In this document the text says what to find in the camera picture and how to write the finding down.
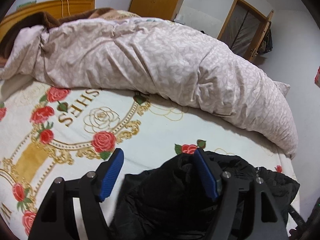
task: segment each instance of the wooden headboard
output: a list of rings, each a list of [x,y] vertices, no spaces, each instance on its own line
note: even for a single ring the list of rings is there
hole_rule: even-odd
[[[6,16],[0,23],[0,41],[18,21],[40,11],[46,11],[55,18],[62,18],[95,8],[95,0],[51,0],[32,4]]]

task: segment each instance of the duvet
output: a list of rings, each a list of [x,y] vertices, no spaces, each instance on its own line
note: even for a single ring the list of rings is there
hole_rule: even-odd
[[[0,79],[18,73],[61,88],[159,94],[260,132],[291,158],[297,151],[292,113],[276,84],[223,42],[187,26],[156,18],[97,18],[49,31],[24,28]]]

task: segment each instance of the bed sheet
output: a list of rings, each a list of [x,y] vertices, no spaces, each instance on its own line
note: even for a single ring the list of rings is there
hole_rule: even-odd
[[[239,155],[296,179],[291,160],[261,134],[157,95],[59,90],[31,81],[0,109],[0,212],[20,240],[28,238],[56,177],[76,179],[95,170],[115,147],[123,149],[125,160],[111,196],[101,204],[107,223],[125,174],[157,168],[176,154],[192,154],[196,146]],[[293,206],[299,211],[299,195]],[[76,199],[74,207],[80,238],[86,239]],[[287,228],[294,227],[289,217]]]

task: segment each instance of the brown blanket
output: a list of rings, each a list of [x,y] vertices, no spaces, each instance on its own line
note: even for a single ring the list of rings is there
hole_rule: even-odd
[[[9,58],[14,41],[21,29],[32,27],[35,25],[43,25],[47,29],[51,29],[54,27],[59,27],[65,22],[100,17],[113,10],[114,9],[112,8],[94,9],[60,19],[56,19],[48,12],[37,12],[25,17],[24,19],[13,25],[0,42],[0,67],[1,65],[3,65],[2,63],[5,62],[5,59]]]

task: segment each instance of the black jacket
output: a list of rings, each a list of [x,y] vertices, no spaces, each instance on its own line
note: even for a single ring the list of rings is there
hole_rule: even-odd
[[[218,162],[223,171],[237,178],[253,180],[257,176],[255,168],[239,156],[206,153],[211,160]],[[110,225],[115,239],[182,240],[204,237],[217,214],[219,202],[214,203],[206,196],[192,157],[180,154],[160,168],[125,176]],[[263,167],[259,173],[287,224],[288,206],[300,185],[284,174]],[[240,193],[229,239],[237,239],[243,204],[244,193]]]

